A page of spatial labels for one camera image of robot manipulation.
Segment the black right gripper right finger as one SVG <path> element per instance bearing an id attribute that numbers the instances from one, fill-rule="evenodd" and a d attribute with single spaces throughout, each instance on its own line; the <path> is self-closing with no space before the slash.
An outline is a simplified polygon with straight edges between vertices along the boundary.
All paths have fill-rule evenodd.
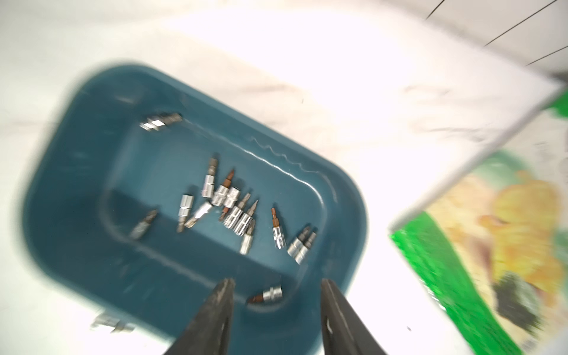
<path id="1" fill-rule="evenodd" d="M 320 314 L 325 354 L 386 355 L 337 284 L 322 279 Z"/>

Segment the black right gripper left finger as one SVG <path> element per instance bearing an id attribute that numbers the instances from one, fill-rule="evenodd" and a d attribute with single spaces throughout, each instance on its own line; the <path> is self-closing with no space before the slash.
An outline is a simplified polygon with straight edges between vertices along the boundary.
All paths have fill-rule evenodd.
<path id="1" fill-rule="evenodd" d="M 164 354 L 227 354 L 234 310 L 234 290 L 233 279 L 220 281 L 192 321 Z"/>

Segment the dark teal plastic storage box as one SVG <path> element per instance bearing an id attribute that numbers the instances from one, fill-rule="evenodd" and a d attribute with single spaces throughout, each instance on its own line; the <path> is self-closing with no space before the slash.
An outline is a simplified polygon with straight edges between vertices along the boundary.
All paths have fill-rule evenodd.
<path id="1" fill-rule="evenodd" d="M 183 121 L 152 132 L 139 126 L 173 112 Z M 236 204 L 251 194 L 244 213 L 258 200 L 247 255 L 243 236 L 219 221 L 223 204 L 177 233 L 182 195 L 194 197 L 187 220 L 211 203 L 201 196 L 210 158 L 214 193 L 235 170 Z M 273 238 L 273 207 L 283 249 Z M 154 209 L 148 231 L 133 240 Z M 306 226 L 317 237 L 298 265 L 287 250 Z M 325 158 L 162 72 L 121 65 L 74 90 L 28 187 L 22 230 L 48 276 L 158 334 L 180 335 L 217 283 L 231 278 L 229 353 L 314 354 L 319 284 L 348 287 L 367 216 L 353 180 Z M 281 300 L 247 303 L 279 285 Z"/>

